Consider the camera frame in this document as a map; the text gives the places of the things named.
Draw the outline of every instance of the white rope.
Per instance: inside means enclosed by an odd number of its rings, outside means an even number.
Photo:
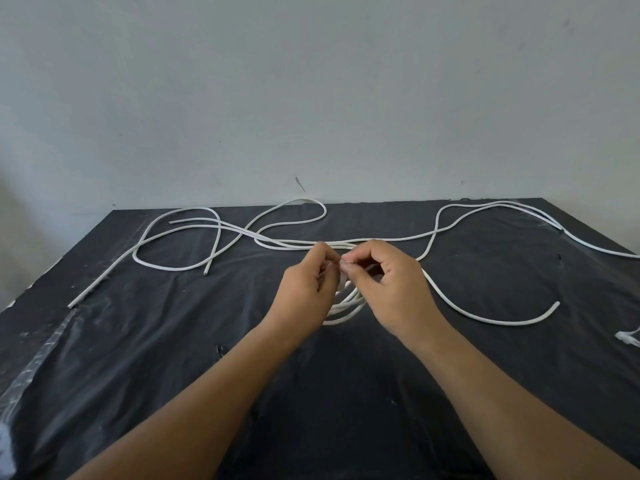
[[[283,205],[286,205],[286,204],[292,203],[292,202],[296,202],[296,201],[306,201],[306,202],[313,202],[313,203],[318,204],[323,209],[322,215],[320,215],[318,217],[314,217],[313,219],[308,219],[306,221],[278,222],[276,224],[268,224],[266,226],[261,227],[256,232],[249,230],[249,227],[251,227],[261,217],[267,215],[270,212],[273,212],[276,209],[281,208]],[[469,207],[469,208],[473,208],[473,210],[467,212],[466,214],[463,214],[462,216],[457,218],[452,224],[450,224],[450,225],[448,225],[446,227],[438,227],[438,224],[440,222],[440,215],[441,215],[442,211],[444,209],[448,209],[450,207]],[[606,249],[594,246],[593,244],[589,244],[588,242],[585,242],[585,241],[579,239],[578,237],[574,236],[573,234],[571,234],[558,221],[556,221],[555,218],[551,217],[546,212],[543,212],[540,209],[536,209],[535,207],[532,207],[530,205],[525,205],[523,203],[513,202],[513,201],[508,201],[508,200],[498,200],[498,201],[494,201],[494,202],[475,204],[475,205],[462,204],[462,203],[450,203],[448,205],[445,205],[441,209],[439,209],[438,213],[436,214],[435,225],[434,225],[432,231],[428,231],[428,232],[421,233],[421,234],[416,234],[416,235],[411,235],[411,236],[408,236],[408,237],[395,237],[395,238],[389,238],[389,239],[382,239],[382,241],[387,241],[387,242],[411,241],[413,239],[420,239],[421,237],[426,237],[426,236],[430,235],[431,238],[429,240],[429,243],[427,244],[427,249],[425,249],[424,252],[421,254],[421,256],[417,258],[418,261],[421,261],[429,253],[429,250],[431,249],[431,246],[433,245],[433,241],[436,238],[436,234],[437,233],[444,232],[444,231],[446,231],[448,229],[451,229],[452,227],[456,226],[465,217],[468,217],[468,216],[470,216],[472,214],[475,214],[476,212],[480,212],[481,210],[492,209],[494,207],[506,207],[508,209],[514,209],[514,210],[519,210],[521,212],[524,212],[524,213],[526,213],[526,214],[528,214],[528,215],[530,215],[532,217],[535,217],[535,218],[541,220],[542,222],[545,222],[546,224],[549,224],[550,226],[555,227],[558,230],[563,231],[564,234],[567,235],[569,238],[571,238],[574,241],[579,242],[583,246],[587,246],[588,248],[591,248],[593,250],[596,250],[596,251],[599,251],[599,252],[602,252],[602,253],[606,253],[606,254],[612,254],[612,255],[615,255],[615,256],[622,256],[622,257],[626,257],[626,258],[636,258],[636,259],[640,258],[640,256],[635,255],[635,254],[620,253],[618,251],[606,250]],[[171,229],[171,230],[168,230],[168,231],[165,231],[165,232],[161,232],[160,234],[156,234],[156,235],[153,235],[151,237],[148,237],[148,234],[151,231],[152,227],[158,221],[160,221],[160,220],[164,219],[165,217],[170,216],[172,214],[176,214],[178,212],[184,212],[184,211],[187,211],[187,210],[205,210],[205,211],[211,212],[215,217],[192,217],[190,219],[180,219],[180,220],[176,220],[176,221],[170,221],[169,224],[180,224],[180,223],[195,222],[195,221],[211,222],[212,224],[189,224],[189,225],[186,225],[186,226],[176,227],[174,229]],[[78,295],[78,297],[75,298],[75,300],[73,300],[71,303],[69,303],[68,306],[69,306],[69,308],[73,308],[80,301],[82,301],[84,299],[84,297],[87,296],[87,294],[89,294],[96,286],[98,286],[98,284],[100,284],[100,282],[103,279],[105,279],[107,277],[107,275],[113,270],[113,268],[115,268],[119,263],[121,263],[121,261],[123,261],[123,259],[125,257],[127,257],[130,254],[131,254],[132,258],[137,263],[139,263],[139,264],[141,264],[143,266],[148,266],[148,267],[152,267],[152,268],[155,268],[155,269],[162,269],[164,271],[187,271],[189,269],[195,269],[195,268],[200,267],[200,266],[205,266],[204,274],[207,274],[209,272],[209,268],[211,266],[211,263],[212,263],[213,259],[215,259],[217,256],[220,256],[220,254],[222,254],[223,252],[228,250],[243,235],[247,235],[249,237],[252,237],[256,244],[258,244],[259,246],[262,246],[263,248],[267,248],[267,249],[272,249],[272,250],[277,250],[277,251],[309,250],[316,243],[315,241],[299,241],[297,239],[272,239],[270,237],[267,237],[267,236],[263,235],[262,233],[265,230],[270,229],[272,227],[289,226],[289,225],[306,224],[306,223],[309,223],[309,222],[315,222],[315,221],[318,221],[318,220],[322,219],[325,215],[326,215],[326,207],[324,206],[324,204],[322,202],[318,201],[318,200],[311,199],[311,198],[293,199],[293,200],[289,200],[289,201],[283,202],[283,203],[281,203],[279,205],[276,205],[275,207],[267,209],[263,213],[261,213],[258,216],[254,217],[251,220],[251,222],[249,222],[249,224],[247,224],[245,227],[240,227],[240,226],[236,226],[236,225],[233,225],[233,224],[229,224],[228,222],[224,222],[223,220],[220,219],[220,216],[218,215],[218,213],[215,210],[209,209],[208,207],[187,207],[187,208],[184,208],[184,209],[177,209],[177,210],[171,210],[169,212],[165,212],[161,216],[156,217],[153,220],[153,222],[151,222],[151,224],[148,225],[148,227],[145,229],[144,233],[142,233],[142,236],[140,236],[140,240],[138,241],[137,244],[135,244],[130,250],[126,251],[122,256],[117,258],[116,261],[114,261],[112,263],[112,265],[110,265],[100,276],[98,276],[98,279],[96,279],[96,281],[92,282],[89,285],[89,287],[86,290],[84,290],[82,293],[80,293],[80,295]],[[140,247],[144,246],[146,243],[154,241],[156,239],[159,239],[160,237],[163,237],[165,235],[171,234],[173,232],[178,232],[178,231],[181,231],[181,230],[193,229],[193,228],[213,228],[213,229],[217,229],[218,230],[218,232],[216,234],[216,241],[215,241],[215,243],[213,245],[213,249],[211,250],[211,254],[209,255],[209,257],[207,257],[203,261],[200,261],[199,263],[196,263],[196,264],[192,264],[190,266],[168,267],[168,266],[159,266],[157,264],[149,263],[147,261],[144,261],[144,260],[140,259],[140,257],[138,257],[138,250],[140,249]],[[218,249],[218,244],[220,242],[220,234],[224,230],[235,232],[235,233],[237,233],[237,236],[231,242],[229,242],[225,247],[223,247],[222,249]],[[371,239],[373,239],[373,238],[362,237],[362,238],[358,238],[358,239],[348,239],[348,240],[345,240],[345,241],[329,241],[329,242],[327,242],[327,244],[329,244],[329,246],[331,246],[333,249],[350,250],[350,249],[353,249],[354,247],[356,247],[356,243],[357,242],[369,241]],[[433,289],[436,290],[436,293],[438,293],[438,295],[440,295],[440,297],[446,302],[446,304],[448,304],[450,307],[452,307],[457,312],[463,314],[464,316],[472,318],[473,320],[478,320],[480,322],[491,323],[491,324],[494,324],[494,325],[505,325],[505,326],[531,325],[533,323],[538,323],[538,322],[544,320],[549,315],[551,315],[558,306],[560,306],[560,302],[556,301],[553,305],[551,305],[551,307],[549,307],[549,309],[545,313],[543,313],[542,315],[540,315],[537,318],[532,318],[532,319],[529,319],[529,320],[516,321],[516,322],[492,320],[492,319],[489,319],[489,318],[480,317],[478,315],[474,315],[474,314],[471,314],[469,312],[466,312],[462,308],[460,308],[459,306],[455,305],[449,298],[447,298],[444,295],[444,293],[440,290],[440,288],[438,288],[436,283],[433,281],[432,277],[430,277],[430,275],[428,275],[425,270],[422,270],[422,272],[424,273],[425,278],[427,278],[427,280],[430,282],[430,284],[433,287]],[[353,286],[352,282],[347,282],[346,283],[346,288],[350,288],[352,286]],[[331,310],[329,311],[329,315],[335,315],[337,313],[340,313],[340,312],[343,312],[345,310],[348,310],[349,308],[351,308],[353,306],[355,308],[352,311],[350,311],[348,314],[343,316],[343,317],[340,317],[340,318],[335,319],[335,320],[327,320],[327,321],[325,321],[324,325],[336,325],[338,323],[346,322],[348,319],[350,319],[353,316],[355,316],[362,309],[362,307],[364,305],[365,305],[364,298],[362,297],[361,293],[357,290],[357,288],[354,287],[352,290],[349,291],[348,295],[345,298],[343,298],[340,303],[337,303],[337,304],[335,304],[334,306],[331,307]]]

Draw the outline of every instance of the forearm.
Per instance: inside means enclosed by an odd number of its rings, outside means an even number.
[[[73,480],[211,478],[249,407],[299,343],[265,322]]]
[[[409,348],[442,387],[494,475],[640,479],[640,472],[508,377],[448,323]]]

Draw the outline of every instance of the left hand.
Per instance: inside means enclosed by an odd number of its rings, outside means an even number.
[[[263,323],[300,342],[320,328],[338,288],[339,263],[340,255],[327,243],[316,243],[302,262],[284,272]]]

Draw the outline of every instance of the white wall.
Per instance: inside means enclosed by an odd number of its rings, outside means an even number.
[[[640,250],[639,128],[640,0],[0,0],[0,171],[44,260],[113,208],[295,177],[544,196]]]

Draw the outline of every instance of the black tablecloth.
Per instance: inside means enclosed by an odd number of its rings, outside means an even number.
[[[542,199],[523,202],[589,242],[623,250]],[[431,230],[447,203],[329,205],[321,221],[267,235],[402,237]],[[218,210],[244,226],[264,209]],[[71,298],[162,212],[112,212],[0,315],[0,390],[13,381],[0,401],[5,477],[64,478],[147,418],[260,322],[284,269],[303,255],[243,237],[208,276],[202,268],[171,273],[128,258],[69,314]],[[315,205],[291,205],[264,223],[318,213]],[[441,225],[462,213],[445,211]],[[233,237],[224,233],[222,243]],[[206,257],[214,238],[211,229],[179,232],[140,256],[184,266]],[[398,247],[418,256],[427,241]],[[614,338],[640,324],[640,263],[587,249],[521,212],[490,209],[439,234],[422,265],[453,302],[482,316],[519,321],[560,301],[547,320],[511,328],[468,319],[436,297],[453,326],[508,375],[640,467],[640,350]],[[51,350],[41,349],[65,317]],[[42,364],[16,379],[38,350],[45,352]],[[218,476],[432,474],[491,477],[436,382],[365,307],[344,324],[323,327],[288,359],[252,407]]]

